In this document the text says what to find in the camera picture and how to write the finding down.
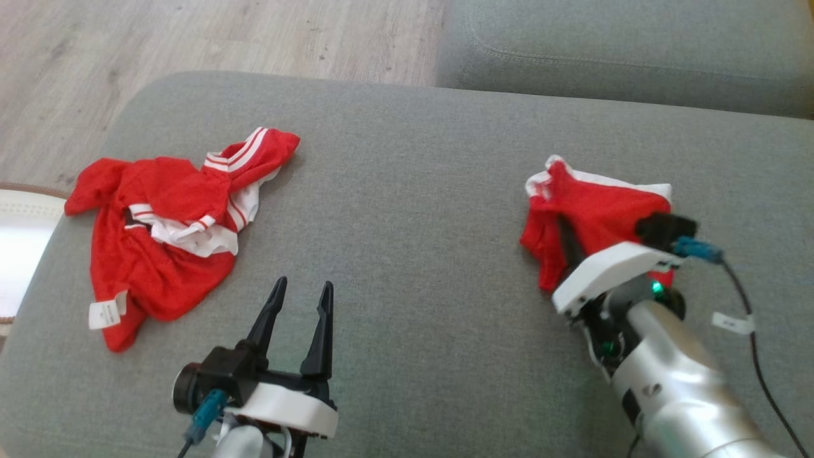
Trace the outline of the red white-trimmed shorts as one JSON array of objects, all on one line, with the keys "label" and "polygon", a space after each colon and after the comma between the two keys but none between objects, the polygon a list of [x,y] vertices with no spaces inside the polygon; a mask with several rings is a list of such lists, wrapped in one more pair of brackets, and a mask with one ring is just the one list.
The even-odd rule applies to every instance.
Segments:
[{"label": "red white-trimmed shorts", "polygon": [[520,244],[540,263],[539,287],[552,293],[566,272],[557,218],[570,221],[587,255],[640,242],[638,220],[672,211],[672,186],[633,184],[573,169],[560,156],[526,180],[529,209]]}]

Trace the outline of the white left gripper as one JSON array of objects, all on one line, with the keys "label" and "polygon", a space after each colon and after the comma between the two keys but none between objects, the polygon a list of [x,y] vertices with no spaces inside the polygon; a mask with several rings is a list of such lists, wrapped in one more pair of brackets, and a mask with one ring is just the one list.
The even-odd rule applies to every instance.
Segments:
[{"label": "white left gripper", "polygon": [[[252,342],[257,368],[268,368],[270,346],[277,315],[287,292],[287,277],[280,277],[256,318],[247,341]],[[230,404],[226,412],[246,417],[271,428],[287,427],[298,434],[334,438],[338,410],[329,393],[333,376],[334,286],[326,281],[318,307],[318,322],[300,374],[271,371],[259,377],[259,383],[242,406]]]}]

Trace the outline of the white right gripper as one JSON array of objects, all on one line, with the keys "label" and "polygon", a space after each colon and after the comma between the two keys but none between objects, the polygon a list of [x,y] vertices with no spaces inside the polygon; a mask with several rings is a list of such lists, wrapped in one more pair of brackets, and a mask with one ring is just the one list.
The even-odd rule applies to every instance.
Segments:
[{"label": "white right gripper", "polygon": [[558,315],[575,316],[602,293],[640,275],[666,272],[675,266],[674,254],[633,242],[620,242],[586,258],[584,247],[570,220],[566,216],[558,216],[557,225],[566,267],[575,268],[552,294]]}]

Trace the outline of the red white basketball jersey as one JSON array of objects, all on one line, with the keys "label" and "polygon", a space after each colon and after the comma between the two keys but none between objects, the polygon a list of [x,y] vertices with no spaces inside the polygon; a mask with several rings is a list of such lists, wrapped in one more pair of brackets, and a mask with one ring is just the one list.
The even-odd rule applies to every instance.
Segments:
[{"label": "red white basketball jersey", "polygon": [[148,319],[169,322],[201,304],[232,273],[238,235],[255,220],[261,187],[301,139],[258,127],[203,165],[157,158],[96,160],[79,174],[67,216],[94,211],[89,328],[108,350],[134,344]]}]

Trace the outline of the large grey sofa seat cushion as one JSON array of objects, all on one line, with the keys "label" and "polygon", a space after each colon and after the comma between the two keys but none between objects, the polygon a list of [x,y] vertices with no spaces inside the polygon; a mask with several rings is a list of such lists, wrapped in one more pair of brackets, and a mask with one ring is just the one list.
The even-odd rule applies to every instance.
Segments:
[{"label": "large grey sofa seat cushion", "polygon": [[809,0],[451,0],[436,86],[814,116]]}]

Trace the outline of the white rug with brown edge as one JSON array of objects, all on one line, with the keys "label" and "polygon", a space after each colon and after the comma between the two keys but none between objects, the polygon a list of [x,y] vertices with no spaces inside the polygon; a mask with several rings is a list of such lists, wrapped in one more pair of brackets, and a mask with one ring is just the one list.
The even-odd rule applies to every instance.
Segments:
[{"label": "white rug with brown edge", "polygon": [[63,191],[0,182],[0,342],[11,331],[66,199]]}]

